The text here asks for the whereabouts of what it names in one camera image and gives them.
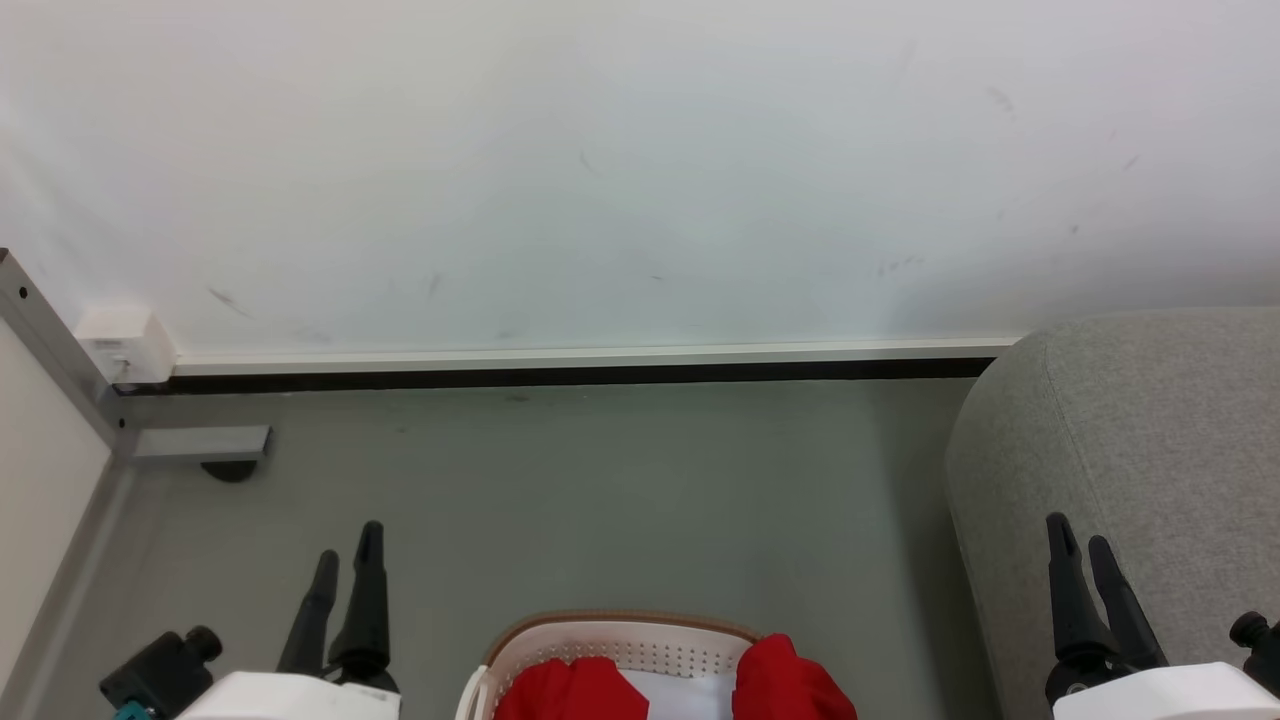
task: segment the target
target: gray floor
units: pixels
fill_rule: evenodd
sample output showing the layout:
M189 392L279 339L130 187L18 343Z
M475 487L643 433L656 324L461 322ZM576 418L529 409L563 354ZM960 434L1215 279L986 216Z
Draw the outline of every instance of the gray floor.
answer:
M154 425L270 423L242 486L137 478L41 717L165 629L274 666L316 556L387 527L406 719L452 717L524 615L634 607L790 634L863 717L996 717L942 451L969 380L145 400ZM344 602L334 611L340 623Z

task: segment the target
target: white cloth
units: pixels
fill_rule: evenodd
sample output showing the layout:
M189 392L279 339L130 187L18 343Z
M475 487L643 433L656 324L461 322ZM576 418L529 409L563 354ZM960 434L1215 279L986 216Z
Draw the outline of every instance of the white cloth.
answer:
M641 670L620 670L649 700L649 720L733 720L737 675L673 678Z

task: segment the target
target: white wall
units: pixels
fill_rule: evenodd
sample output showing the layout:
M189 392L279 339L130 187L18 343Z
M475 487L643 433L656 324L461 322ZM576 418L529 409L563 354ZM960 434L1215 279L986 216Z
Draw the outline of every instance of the white wall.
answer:
M0 320L0 689L110 455Z
M1280 4L0 0L0 223L188 359L1280 304Z

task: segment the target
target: basket rim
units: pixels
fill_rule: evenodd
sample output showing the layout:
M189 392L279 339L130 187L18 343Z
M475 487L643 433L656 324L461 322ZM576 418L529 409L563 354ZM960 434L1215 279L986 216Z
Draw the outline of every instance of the basket rim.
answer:
M489 652L485 655L484 664L486 666L493 666L494 661L502 653L502 651L511 644L511 641L516 639L520 634L538 628L540 625L554 625L558 623L649 623L652 625L678 625L681 628L690 628L695 630L710 630L713 633L722 633L726 635L733 635L741 638L750 644L755 644L764 635L756 633L755 630L745 625L735 625L733 623L726 623L723 620L717 620L714 618L703 618L699 615L682 615L678 612L659 612L653 610L557 610L552 612L538 612L529 615L516 624L507 628L507 630L498 637L498 641L493 643Z

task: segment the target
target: black baseboard strip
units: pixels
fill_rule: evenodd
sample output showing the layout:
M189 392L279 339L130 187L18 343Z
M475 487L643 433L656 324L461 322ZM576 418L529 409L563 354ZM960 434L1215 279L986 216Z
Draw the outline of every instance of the black baseboard strip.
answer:
M535 387L648 383L741 383L762 380L870 380L975 378L993 357L849 360L840 363L746 363L524 370L426 370L388 373L298 373L288 375L174 377L166 383L116 386L123 396L243 395L334 389Z

